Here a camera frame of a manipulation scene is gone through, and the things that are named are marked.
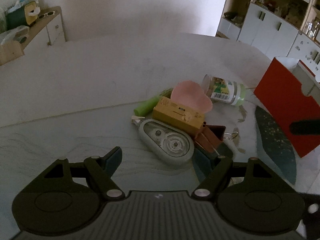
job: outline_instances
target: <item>metal screw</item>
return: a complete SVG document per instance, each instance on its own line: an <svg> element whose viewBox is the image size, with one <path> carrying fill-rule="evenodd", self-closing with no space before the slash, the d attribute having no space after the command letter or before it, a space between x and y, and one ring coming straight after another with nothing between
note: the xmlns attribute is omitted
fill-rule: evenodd
<svg viewBox="0 0 320 240"><path fill-rule="evenodd" d="M110 189L107 191L108 197L115 198L115 197L120 197L121 195L122 195L122 191L119 189Z"/></svg>
<svg viewBox="0 0 320 240"><path fill-rule="evenodd" d="M210 191L205 188L198 188L195 190L194 193L198 197L207 197L210 195Z"/></svg>
<svg viewBox="0 0 320 240"><path fill-rule="evenodd" d="M312 204L312 205L310 205L310 206L308 207L308 212L309 212L310 214L313 214L313 213L317 212L318 209L319 209L319 205L318 205L318 204Z"/></svg>

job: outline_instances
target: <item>plastic bag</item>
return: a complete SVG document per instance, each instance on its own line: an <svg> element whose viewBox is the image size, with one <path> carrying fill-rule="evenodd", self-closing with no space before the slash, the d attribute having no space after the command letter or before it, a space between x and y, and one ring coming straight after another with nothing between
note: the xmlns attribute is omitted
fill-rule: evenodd
<svg viewBox="0 0 320 240"><path fill-rule="evenodd" d="M24 37L28 37L30 28L28 26L19 26L15 29L0 34L0 45L5 44L8 41L21 41Z"/></svg>

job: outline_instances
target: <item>green container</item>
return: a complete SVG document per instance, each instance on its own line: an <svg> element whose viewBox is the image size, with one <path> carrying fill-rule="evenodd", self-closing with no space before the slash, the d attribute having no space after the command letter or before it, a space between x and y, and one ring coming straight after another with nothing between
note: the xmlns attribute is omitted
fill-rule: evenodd
<svg viewBox="0 0 320 240"><path fill-rule="evenodd" d="M12 30L16 27L25 25L28 26L27 20L26 20L26 15L24 12L25 6L20 7L18 10L9 13L6 16L7 19L7 29Z"/></svg>
<svg viewBox="0 0 320 240"><path fill-rule="evenodd" d="M243 84L205 75L201 87L212 100L232 106L240 106L244 102L246 90Z"/></svg>

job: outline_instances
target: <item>yellow box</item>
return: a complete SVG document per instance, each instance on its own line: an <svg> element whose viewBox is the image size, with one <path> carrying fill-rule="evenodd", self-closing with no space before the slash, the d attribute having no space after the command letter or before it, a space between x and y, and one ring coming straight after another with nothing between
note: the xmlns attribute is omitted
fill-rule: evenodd
<svg viewBox="0 0 320 240"><path fill-rule="evenodd" d="M194 137L204 122L204 114L188 106L176 104L171 99L161 97L153 108L152 118L180 129Z"/></svg>

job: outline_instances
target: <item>metal clip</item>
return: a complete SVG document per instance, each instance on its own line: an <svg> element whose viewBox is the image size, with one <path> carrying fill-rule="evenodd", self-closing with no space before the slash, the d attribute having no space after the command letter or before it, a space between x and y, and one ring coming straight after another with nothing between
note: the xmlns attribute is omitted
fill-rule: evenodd
<svg viewBox="0 0 320 240"><path fill-rule="evenodd" d="M238 132L233 132L233 133L225 132L224 134L231 135L231 138L230 137L223 137L224 139L228 139L228 140L233 140L234 138L236 138L239 135Z"/></svg>

